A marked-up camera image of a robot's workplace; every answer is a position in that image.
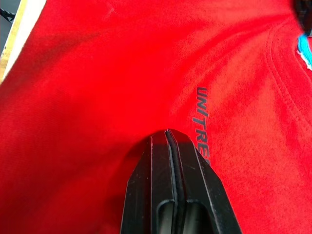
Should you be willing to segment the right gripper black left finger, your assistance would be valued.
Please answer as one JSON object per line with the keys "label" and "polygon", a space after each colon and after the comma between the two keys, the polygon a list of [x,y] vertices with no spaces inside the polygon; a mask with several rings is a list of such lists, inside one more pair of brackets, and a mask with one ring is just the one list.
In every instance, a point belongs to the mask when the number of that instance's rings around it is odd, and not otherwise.
{"label": "right gripper black left finger", "polygon": [[177,162],[180,134],[167,129],[149,137],[127,182],[120,233],[182,232],[182,185]]}

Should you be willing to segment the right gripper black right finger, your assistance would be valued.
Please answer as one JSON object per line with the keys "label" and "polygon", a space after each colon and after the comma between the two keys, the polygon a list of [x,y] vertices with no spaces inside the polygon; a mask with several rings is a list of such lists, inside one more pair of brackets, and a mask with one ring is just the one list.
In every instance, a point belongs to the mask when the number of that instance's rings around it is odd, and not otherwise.
{"label": "right gripper black right finger", "polygon": [[240,233],[240,226],[220,178],[190,138],[171,129],[167,139],[183,185],[183,233]]}

